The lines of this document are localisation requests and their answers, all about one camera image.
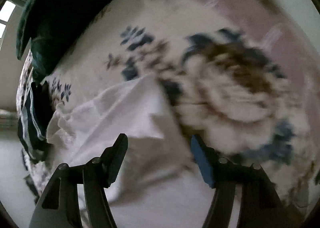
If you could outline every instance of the white towel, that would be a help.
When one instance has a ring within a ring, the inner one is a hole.
[[[120,133],[128,136],[128,150],[115,183],[105,189],[117,226],[202,227],[214,190],[191,161],[153,74],[108,88],[71,112],[58,105],[47,130],[55,148],[52,170],[100,156]],[[89,227],[83,185],[78,194],[83,225]]]
[[[122,191],[178,173],[190,151],[153,74],[106,89],[71,112],[57,106],[47,129],[52,170],[76,166],[100,156],[120,133],[128,150],[116,182],[106,189],[110,202]]]

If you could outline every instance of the wall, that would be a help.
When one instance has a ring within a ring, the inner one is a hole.
[[[34,196],[25,184],[21,143],[16,131],[0,130],[0,201],[19,228],[29,226],[35,209]]]
[[[20,73],[30,46],[21,61],[16,57],[17,27],[22,8],[15,7],[7,23],[6,33],[0,49],[0,109],[16,111],[16,93]]]

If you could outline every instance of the folded fabric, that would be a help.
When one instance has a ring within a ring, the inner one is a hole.
[[[117,227],[201,228],[214,193],[193,163],[177,175],[124,193],[109,206]],[[78,185],[78,195],[83,227],[89,228],[83,185]],[[229,227],[236,227],[239,210],[235,200]]]
[[[166,98],[153,74],[113,86],[71,112],[59,104],[47,129],[53,150],[52,171],[60,163],[76,166],[100,156],[120,133],[128,150],[112,186],[109,201],[181,172],[191,163],[190,151],[179,132]]]
[[[27,0],[18,26],[17,57],[31,38],[33,78],[39,83],[111,0]]]
[[[48,154],[45,134],[52,115],[48,83],[36,86],[33,82],[18,120],[18,137],[34,164]]]

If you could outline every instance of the floral bedsheet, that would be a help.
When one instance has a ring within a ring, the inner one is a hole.
[[[256,0],[113,0],[45,80],[52,106],[72,110],[155,72],[186,142],[199,133],[234,163],[261,164],[288,203],[318,165],[320,137],[308,53],[289,29]],[[30,166],[40,193],[44,166]]]

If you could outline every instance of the bolt head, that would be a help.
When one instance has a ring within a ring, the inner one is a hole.
[[[101,162],[101,158],[100,158],[100,157],[95,157],[95,158],[93,158],[93,159],[91,160],[91,162],[92,162],[93,164],[98,164],[98,163]]]
[[[67,163],[61,163],[59,166],[58,166],[58,169],[59,170],[66,170],[69,168],[69,165]]]
[[[226,164],[226,163],[228,163],[229,161],[228,161],[226,158],[221,157],[221,158],[219,158],[219,162],[220,162],[221,164]]]
[[[253,167],[255,170],[261,169],[260,164],[257,164],[257,163],[254,163],[254,164],[252,165],[252,167]]]

